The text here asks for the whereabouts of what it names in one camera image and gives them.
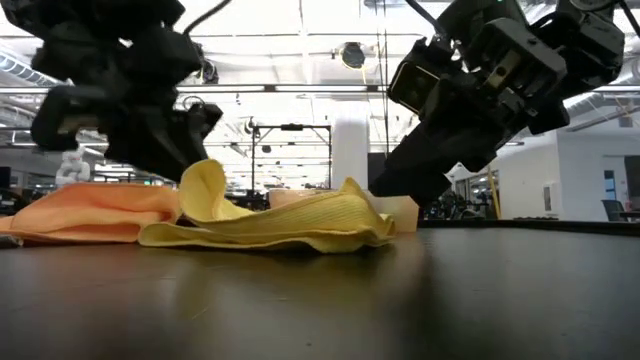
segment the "dark table surface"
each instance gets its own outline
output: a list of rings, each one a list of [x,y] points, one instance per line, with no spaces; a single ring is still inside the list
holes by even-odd
[[[0,358],[640,359],[640,240],[432,229],[343,256],[2,250]]]

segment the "office chair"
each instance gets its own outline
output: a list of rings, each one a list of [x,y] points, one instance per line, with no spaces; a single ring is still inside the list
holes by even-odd
[[[629,219],[621,216],[621,213],[625,211],[624,206],[618,200],[602,200],[602,204],[604,205],[604,211],[607,213],[607,218],[609,221],[623,221],[629,222]]]

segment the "yellow towel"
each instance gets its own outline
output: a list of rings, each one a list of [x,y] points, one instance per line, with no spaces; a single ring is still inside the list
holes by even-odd
[[[316,195],[263,212],[252,212],[224,198],[220,163],[204,160],[182,175],[183,213],[198,228],[152,224],[140,232],[145,246],[197,245],[222,249],[282,249],[308,244],[323,253],[346,253],[387,244],[393,219],[378,215],[358,184],[347,179],[337,192]]]

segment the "lamp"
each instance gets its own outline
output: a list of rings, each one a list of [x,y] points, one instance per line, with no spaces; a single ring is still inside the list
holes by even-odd
[[[350,69],[361,69],[364,65],[365,56],[359,42],[347,42],[341,51],[341,58],[344,65]]]

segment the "folded cloth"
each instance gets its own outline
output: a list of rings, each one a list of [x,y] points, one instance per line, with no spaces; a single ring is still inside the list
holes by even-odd
[[[178,194],[167,187],[76,183],[0,218],[0,234],[25,244],[135,242],[144,226],[179,216]]]
[[[378,215],[353,179],[336,192],[315,195],[263,212],[224,198],[222,165],[204,160],[182,175],[179,199],[193,227],[152,224],[140,232],[145,246],[204,246],[222,249],[282,249],[308,244],[323,253],[346,253],[387,244],[393,219]]]

